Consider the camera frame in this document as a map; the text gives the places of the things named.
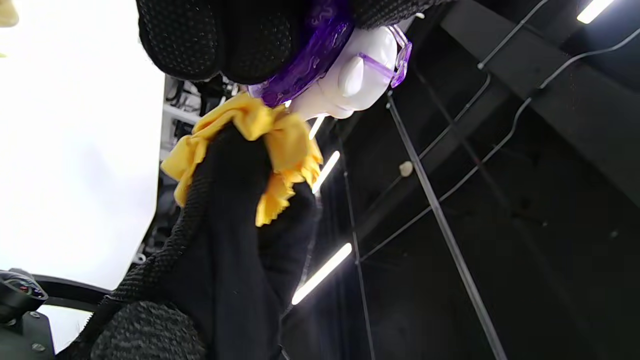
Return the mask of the person's right hand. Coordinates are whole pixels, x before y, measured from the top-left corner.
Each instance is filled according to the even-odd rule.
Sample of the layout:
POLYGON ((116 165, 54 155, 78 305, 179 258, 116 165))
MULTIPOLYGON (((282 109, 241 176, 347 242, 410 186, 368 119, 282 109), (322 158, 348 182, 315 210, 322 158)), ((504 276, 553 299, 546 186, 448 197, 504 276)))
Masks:
POLYGON ((226 125, 206 146, 166 248, 131 269, 57 360, 285 360, 282 318, 319 214, 306 182, 255 224, 266 138, 226 125))

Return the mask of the person's left hand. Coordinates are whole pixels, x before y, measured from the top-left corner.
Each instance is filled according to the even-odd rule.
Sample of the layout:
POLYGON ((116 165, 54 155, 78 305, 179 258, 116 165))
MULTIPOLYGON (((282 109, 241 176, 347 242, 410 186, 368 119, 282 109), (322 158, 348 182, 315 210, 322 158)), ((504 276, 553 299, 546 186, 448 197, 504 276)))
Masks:
POLYGON ((204 82, 223 75, 262 84, 320 65, 354 29, 396 25, 439 0, 138 0, 139 38, 165 75, 204 82))

